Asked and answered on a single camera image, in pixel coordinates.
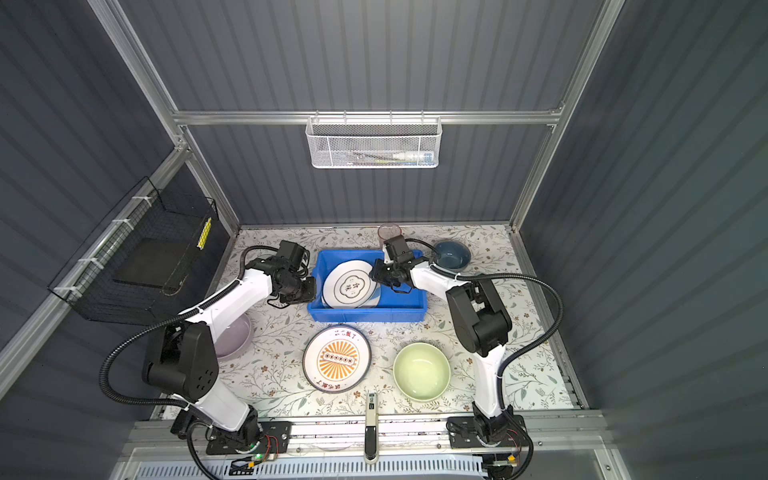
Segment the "white plate teal rim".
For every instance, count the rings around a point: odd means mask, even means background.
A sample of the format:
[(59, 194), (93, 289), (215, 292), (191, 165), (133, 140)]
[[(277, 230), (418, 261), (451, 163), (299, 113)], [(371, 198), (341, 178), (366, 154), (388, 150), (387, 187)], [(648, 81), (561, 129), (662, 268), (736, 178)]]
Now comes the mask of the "white plate teal rim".
[(376, 284), (370, 274), (373, 266), (363, 260), (350, 260), (336, 266), (325, 278), (322, 300), (332, 309), (354, 309), (373, 295)]

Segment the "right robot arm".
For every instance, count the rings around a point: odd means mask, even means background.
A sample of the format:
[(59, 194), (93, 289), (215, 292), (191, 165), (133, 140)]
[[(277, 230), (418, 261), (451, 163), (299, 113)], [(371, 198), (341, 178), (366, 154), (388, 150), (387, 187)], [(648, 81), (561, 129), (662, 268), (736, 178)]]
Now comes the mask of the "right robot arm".
[(398, 293), (404, 287), (425, 291), (447, 303), (455, 335), (473, 357), (474, 431), (485, 445), (500, 442), (513, 414), (503, 399), (499, 372), (512, 320), (495, 286), (490, 280), (463, 279), (416, 256), (403, 236), (386, 240), (382, 251), (370, 273), (373, 281)]

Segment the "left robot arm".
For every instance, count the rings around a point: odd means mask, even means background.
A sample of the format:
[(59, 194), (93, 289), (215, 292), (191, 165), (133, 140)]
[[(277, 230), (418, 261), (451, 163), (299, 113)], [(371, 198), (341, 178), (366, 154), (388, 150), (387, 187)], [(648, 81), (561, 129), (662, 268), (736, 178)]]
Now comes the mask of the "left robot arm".
[(182, 429), (201, 422), (238, 450), (258, 445), (263, 433), (256, 410), (219, 378), (216, 341), (256, 304), (282, 309), (316, 295), (306, 248), (283, 240), (267, 249), (269, 256), (249, 260), (247, 255), (259, 248), (243, 250), (235, 279), (189, 308), (190, 318), (151, 334), (142, 371), (146, 384), (181, 402)]

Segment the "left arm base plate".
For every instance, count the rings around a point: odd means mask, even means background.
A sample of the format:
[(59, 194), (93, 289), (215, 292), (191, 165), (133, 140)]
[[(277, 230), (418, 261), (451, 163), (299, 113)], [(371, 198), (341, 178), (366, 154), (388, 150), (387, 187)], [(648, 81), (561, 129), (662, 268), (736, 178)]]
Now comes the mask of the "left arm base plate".
[(207, 455), (284, 454), (292, 427), (288, 421), (259, 421), (244, 425), (237, 432), (215, 427), (205, 452)]

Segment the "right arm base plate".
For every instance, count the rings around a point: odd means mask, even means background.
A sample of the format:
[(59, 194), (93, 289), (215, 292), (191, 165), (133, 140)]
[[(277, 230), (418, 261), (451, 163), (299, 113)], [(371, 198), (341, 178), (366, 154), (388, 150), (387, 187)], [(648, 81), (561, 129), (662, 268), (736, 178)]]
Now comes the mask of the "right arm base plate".
[(531, 440), (520, 415), (500, 415), (490, 422), (475, 417), (453, 416), (446, 421), (450, 446), (453, 449), (527, 448)]

